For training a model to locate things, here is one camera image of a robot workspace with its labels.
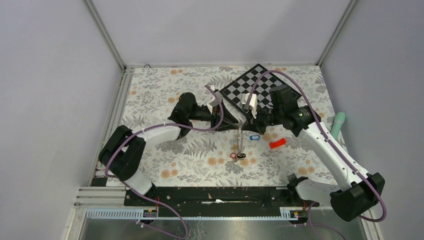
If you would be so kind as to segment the large grey metal keyring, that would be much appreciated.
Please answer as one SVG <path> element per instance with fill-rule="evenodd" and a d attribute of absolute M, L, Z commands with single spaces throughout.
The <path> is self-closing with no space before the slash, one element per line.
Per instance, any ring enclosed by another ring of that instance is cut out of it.
<path fill-rule="evenodd" d="M 236 153 L 244 153 L 244 147 L 243 147 L 243 130 L 242 127 L 239 126 L 237 129 L 236 134 Z"/>

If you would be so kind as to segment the black key fob with key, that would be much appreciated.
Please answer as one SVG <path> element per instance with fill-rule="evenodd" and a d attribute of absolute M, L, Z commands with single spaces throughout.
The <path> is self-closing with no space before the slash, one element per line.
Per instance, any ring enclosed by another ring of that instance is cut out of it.
<path fill-rule="evenodd" d="M 246 158 L 246 154 L 245 153 L 236 153 L 237 154 L 237 158 L 233 158 L 234 162 L 237 162 L 239 160 L 242 160 L 244 158 Z"/>

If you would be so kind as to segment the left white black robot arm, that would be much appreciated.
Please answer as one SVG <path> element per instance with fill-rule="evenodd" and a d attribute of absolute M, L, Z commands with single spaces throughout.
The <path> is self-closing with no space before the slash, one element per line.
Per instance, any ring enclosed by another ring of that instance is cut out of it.
<path fill-rule="evenodd" d="M 192 121 L 209 122 L 208 131 L 236 130 L 239 121 L 225 107 L 218 91 L 213 92 L 213 100 L 206 105 L 198 105 L 195 95 L 183 93 L 167 121 L 138 131 L 125 125 L 118 126 L 101 149 L 98 159 L 128 188 L 136 191 L 136 199 L 144 206 L 152 204 L 154 184 L 139 169 L 145 150 L 156 145 L 179 140 L 193 127 Z"/>

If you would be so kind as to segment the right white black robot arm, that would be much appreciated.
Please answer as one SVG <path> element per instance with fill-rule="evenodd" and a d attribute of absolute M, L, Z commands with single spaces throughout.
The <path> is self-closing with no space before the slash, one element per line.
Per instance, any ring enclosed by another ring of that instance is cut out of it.
<path fill-rule="evenodd" d="M 385 204 L 381 194 L 385 179 L 369 173 L 358 164 L 332 137 L 310 105 L 300 107 L 289 86 L 270 90 L 271 109 L 258 109 L 256 95 L 244 93 L 241 104 L 249 111 L 245 130 L 263 132 L 268 126 L 281 125 L 312 149 L 336 181 L 336 186 L 301 177 L 287 191 L 287 201 L 293 206 L 305 200 L 329 205 L 344 221 L 350 222 L 374 207 Z"/>

